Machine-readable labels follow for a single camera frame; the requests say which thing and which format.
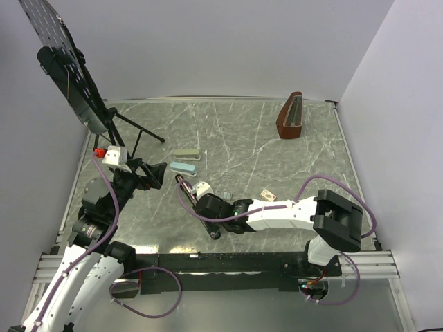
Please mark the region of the blue stapler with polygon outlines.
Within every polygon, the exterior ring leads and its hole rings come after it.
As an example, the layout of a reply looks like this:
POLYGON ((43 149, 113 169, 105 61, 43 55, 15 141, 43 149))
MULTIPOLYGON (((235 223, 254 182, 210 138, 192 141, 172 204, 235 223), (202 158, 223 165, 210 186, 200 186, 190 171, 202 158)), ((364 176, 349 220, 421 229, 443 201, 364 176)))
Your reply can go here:
POLYGON ((197 168, 188 163, 173 161, 170 163, 170 169, 172 172, 177 174, 185 174, 191 177, 195 177, 197 175, 197 168))

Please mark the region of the white staple box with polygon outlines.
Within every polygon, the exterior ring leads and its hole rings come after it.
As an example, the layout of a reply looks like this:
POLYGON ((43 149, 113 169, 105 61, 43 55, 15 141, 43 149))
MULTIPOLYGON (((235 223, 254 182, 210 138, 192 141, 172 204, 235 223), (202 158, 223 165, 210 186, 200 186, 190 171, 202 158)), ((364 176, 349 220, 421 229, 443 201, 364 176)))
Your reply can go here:
POLYGON ((260 196, 269 202, 274 202, 276 200, 276 195, 272 192, 268 191, 267 189, 263 189, 260 193, 260 196))

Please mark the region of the grey staple strips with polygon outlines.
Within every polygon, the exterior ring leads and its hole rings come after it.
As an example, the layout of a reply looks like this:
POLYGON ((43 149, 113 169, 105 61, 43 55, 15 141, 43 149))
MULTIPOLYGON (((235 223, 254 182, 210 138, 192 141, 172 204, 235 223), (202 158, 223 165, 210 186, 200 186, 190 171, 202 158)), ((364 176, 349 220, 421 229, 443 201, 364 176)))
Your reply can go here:
POLYGON ((219 191, 217 193, 217 196, 219 196, 220 198, 225 199, 225 200, 231 200, 233 197, 231 192, 226 192, 226 191, 219 191))

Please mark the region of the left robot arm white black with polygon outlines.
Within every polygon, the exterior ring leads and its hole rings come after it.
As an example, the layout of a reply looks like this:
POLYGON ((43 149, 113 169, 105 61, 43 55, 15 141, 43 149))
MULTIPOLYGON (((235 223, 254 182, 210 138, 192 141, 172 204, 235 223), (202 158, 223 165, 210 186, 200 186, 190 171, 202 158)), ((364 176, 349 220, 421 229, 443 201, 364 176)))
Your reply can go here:
POLYGON ((103 164, 112 178, 101 174, 87 184, 56 273, 32 313, 10 331, 79 331, 101 292, 136 272, 135 248, 112 238, 133 193, 161 188, 167 165, 151 166, 139 158, 103 164))

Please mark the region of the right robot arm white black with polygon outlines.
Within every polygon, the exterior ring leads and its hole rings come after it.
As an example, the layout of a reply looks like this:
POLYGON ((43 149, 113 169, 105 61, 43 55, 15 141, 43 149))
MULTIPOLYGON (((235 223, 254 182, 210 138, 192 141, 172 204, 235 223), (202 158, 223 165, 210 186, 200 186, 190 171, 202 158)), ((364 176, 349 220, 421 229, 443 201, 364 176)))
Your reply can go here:
POLYGON ((309 230, 316 236, 307 243, 303 270, 318 275, 339 252, 361 250, 363 210, 331 190, 299 201, 242 199, 234 203, 207 193, 193 207, 203 221, 220 223, 236 234, 268 229, 309 230))

